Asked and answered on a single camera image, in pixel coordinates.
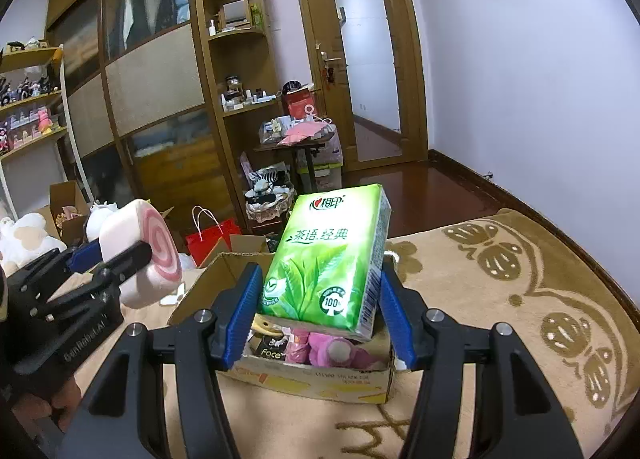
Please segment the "person left hand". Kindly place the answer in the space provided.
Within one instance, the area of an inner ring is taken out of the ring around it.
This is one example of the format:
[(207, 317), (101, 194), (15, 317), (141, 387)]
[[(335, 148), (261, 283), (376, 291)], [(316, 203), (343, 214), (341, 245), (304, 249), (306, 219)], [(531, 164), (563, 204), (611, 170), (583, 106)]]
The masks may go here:
[(81, 390), (71, 377), (50, 401), (27, 393), (12, 407), (12, 413), (28, 435), (34, 437), (41, 433), (38, 421), (50, 418), (55, 410), (59, 410), (58, 427), (66, 432), (80, 401)]

